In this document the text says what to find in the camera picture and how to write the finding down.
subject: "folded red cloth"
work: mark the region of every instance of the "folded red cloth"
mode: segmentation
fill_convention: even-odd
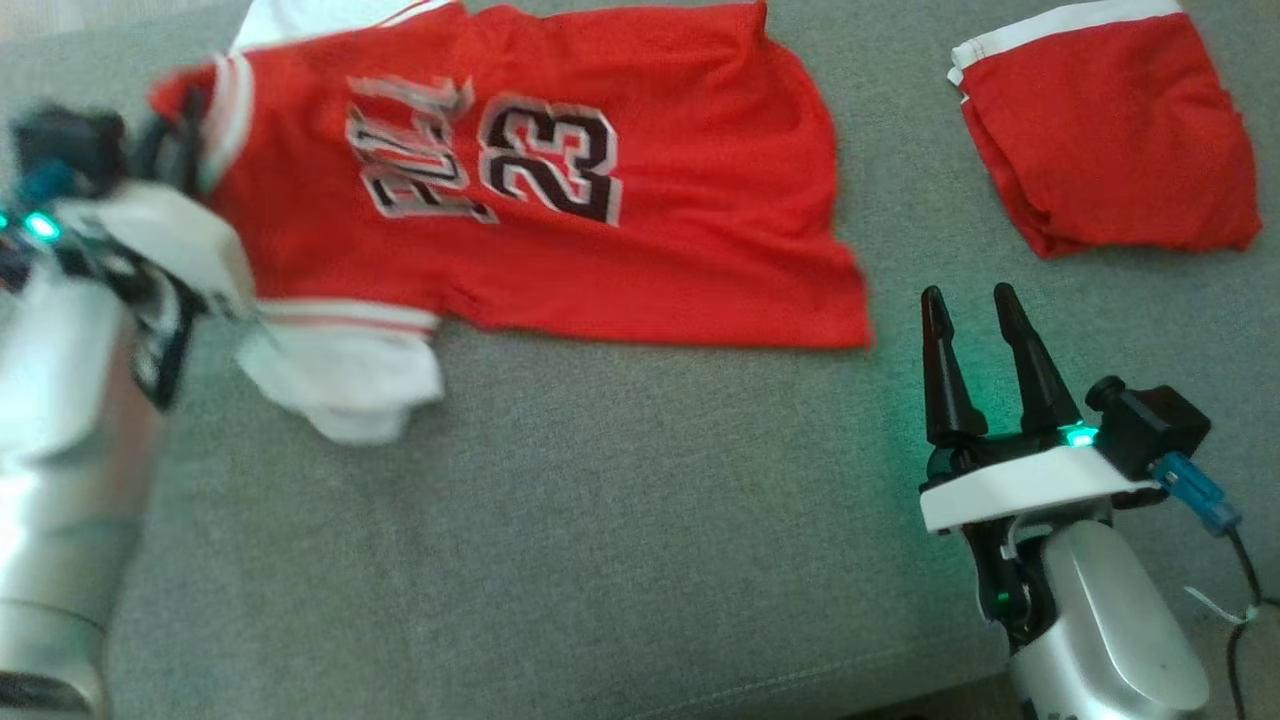
[[[1244,124],[1176,0],[1066,5],[952,60],[978,152],[1042,258],[1244,250],[1262,228]]]

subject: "gray fabric surface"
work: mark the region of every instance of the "gray fabric surface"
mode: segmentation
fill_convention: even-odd
[[[599,4],[614,3],[521,6]],[[1199,404],[1203,465],[1280,587],[1280,10],[1189,3],[1253,135],[1270,225],[1254,250],[1046,263],[1005,218],[943,74],[956,42],[1052,4],[772,3],[771,32],[840,131],[838,231],[870,278],[869,351],[454,323],[438,345],[448,401],[401,445],[352,451],[257,395],[230,360],[237,328],[204,328],[115,628],[120,717],[824,719],[998,671],[965,547],[927,536],[916,505],[929,283],[996,427],[1018,416],[998,281],[1082,393],[1119,373]],[[54,96],[137,117],[148,81],[225,46],[243,6],[0,46],[0,115]],[[1189,511],[1120,527],[1188,624],[1203,614],[1183,583],[1243,602],[1230,548]]]

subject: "glowing teal light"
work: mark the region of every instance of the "glowing teal light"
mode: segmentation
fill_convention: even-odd
[[[1068,428],[1064,433],[1066,445],[1071,447],[1084,447],[1087,445],[1093,445],[1093,436],[1098,434],[1097,428],[1091,428],[1088,425],[1075,425]]]
[[[31,234],[45,242],[52,242],[63,234],[63,228],[58,227],[58,223],[44,213],[32,213],[27,215],[27,222],[24,224]]]

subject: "red fabric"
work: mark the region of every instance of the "red fabric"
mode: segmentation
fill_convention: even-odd
[[[210,205],[241,233],[264,300],[367,300],[481,328],[607,341],[867,345],[865,284],[831,232],[831,118],[800,60],[765,36],[764,19],[764,3],[545,19],[453,5],[251,51],[252,131]],[[407,105],[356,94],[348,78],[470,83],[474,101],[451,118],[447,142],[433,142],[410,137]],[[178,73],[156,86],[152,104],[174,114],[186,87],[211,82],[207,68]],[[493,149],[480,137],[486,115],[509,96],[607,119],[614,217],[552,209],[521,158],[507,193],[483,182],[483,152]],[[410,133],[404,145],[445,145],[466,184],[433,187],[483,204],[497,222],[384,217],[347,137],[353,108]],[[571,132],[559,151],[538,151],[530,126],[512,122],[524,158],[570,177],[575,192],[590,187],[568,165],[589,138]]]
[[[1042,258],[1245,250],[1253,149],[1184,13],[1052,35],[964,69],[974,143]]]

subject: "white zip tie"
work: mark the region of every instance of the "white zip tie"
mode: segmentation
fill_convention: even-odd
[[[1245,609],[1244,610],[1244,618],[1240,619],[1240,618],[1236,618],[1235,615],[1231,615],[1226,610],[1222,610],[1221,607],[1219,607],[1219,605],[1216,602],[1213,602],[1212,600],[1210,600],[1208,596],[1206,596],[1204,593],[1199,592],[1198,589],[1196,589],[1196,588],[1193,588],[1190,585],[1183,585],[1183,589],[1187,591],[1187,594],[1189,594],[1189,596],[1194,597],[1196,600],[1203,602],[1210,610],[1212,610],[1220,618],[1222,618],[1224,620],[1226,620],[1228,623],[1230,623],[1233,625],[1244,625],[1247,623],[1252,623],[1258,616],[1258,606],[1257,605],[1251,605],[1248,609]]]

